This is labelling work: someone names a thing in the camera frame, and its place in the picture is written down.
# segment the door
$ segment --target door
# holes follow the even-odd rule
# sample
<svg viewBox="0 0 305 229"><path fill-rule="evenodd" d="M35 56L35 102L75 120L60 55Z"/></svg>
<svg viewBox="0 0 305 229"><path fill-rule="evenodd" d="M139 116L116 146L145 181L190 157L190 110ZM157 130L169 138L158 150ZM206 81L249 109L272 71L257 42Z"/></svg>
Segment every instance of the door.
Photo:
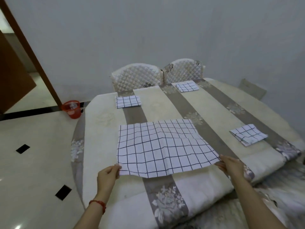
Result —
<svg viewBox="0 0 305 229"><path fill-rule="evenodd" d="M5 113L34 87L34 80L0 31L0 114Z"/></svg>

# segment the red trash bin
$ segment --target red trash bin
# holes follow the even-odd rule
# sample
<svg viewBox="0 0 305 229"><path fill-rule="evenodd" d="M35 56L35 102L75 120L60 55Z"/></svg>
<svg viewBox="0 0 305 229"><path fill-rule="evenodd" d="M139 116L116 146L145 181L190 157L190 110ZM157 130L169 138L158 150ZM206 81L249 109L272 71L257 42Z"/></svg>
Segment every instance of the red trash bin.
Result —
<svg viewBox="0 0 305 229"><path fill-rule="evenodd" d="M81 116L80 103L77 100L70 100L61 106L61 109L65 111L70 118L77 119Z"/></svg>

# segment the striped tablecloth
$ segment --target striped tablecloth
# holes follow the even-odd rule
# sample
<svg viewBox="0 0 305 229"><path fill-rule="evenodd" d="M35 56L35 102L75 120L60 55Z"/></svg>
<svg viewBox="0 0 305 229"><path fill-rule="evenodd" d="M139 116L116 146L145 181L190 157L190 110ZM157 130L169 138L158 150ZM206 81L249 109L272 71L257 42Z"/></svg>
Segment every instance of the striped tablecloth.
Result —
<svg viewBox="0 0 305 229"><path fill-rule="evenodd" d="M191 119L216 150L241 159L260 181L304 150L300 136L278 114L245 92L212 79L194 80L198 91L179 92L173 84L96 96L79 120L72 146L82 147L72 168L85 207L96 194L96 176L116 163L118 126L168 119ZM139 96L142 106L117 109L116 96ZM243 146L229 132L254 124L268 135ZM231 192L229 179L214 165L158 178L121 176L101 220L102 228L172 227Z"/></svg>

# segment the quilted chair cover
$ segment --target quilted chair cover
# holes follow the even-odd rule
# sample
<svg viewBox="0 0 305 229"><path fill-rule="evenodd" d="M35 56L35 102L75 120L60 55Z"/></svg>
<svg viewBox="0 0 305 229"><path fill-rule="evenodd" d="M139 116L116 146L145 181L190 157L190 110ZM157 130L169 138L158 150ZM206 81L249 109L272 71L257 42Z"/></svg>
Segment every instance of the quilted chair cover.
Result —
<svg viewBox="0 0 305 229"><path fill-rule="evenodd" d="M131 91L163 84L163 72L157 66L133 63L113 72L111 79L116 92Z"/></svg>
<svg viewBox="0 0 305 229"><path fill-rule="evenodd" d="M164 83L170 84L193 79L202 79L204 68L205 66L198 60L178 59L162 69Z"/></svg>

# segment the black square tile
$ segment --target black square tile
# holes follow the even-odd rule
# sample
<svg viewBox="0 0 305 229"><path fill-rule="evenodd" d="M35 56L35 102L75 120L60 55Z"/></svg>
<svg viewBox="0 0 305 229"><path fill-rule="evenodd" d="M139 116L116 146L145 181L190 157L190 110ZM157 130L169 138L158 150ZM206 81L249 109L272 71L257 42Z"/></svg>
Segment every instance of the black square tile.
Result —
<svg viewBox="0 0 305 229"><path fill-rule="evenodd" d="M22 154L25 150L29 149L30 146L24 144L23 146L21 146L19 149L17 149L16 151L20 154Z"/></svg>
<svg viewBox="0 0 305 229"><path fill-rule="evenodd" d="M63 185L63 187L57 192L55 196L62 201L65 199L65 197L67 197L71 190L71 188L67 187L66 185Z"/></svg>

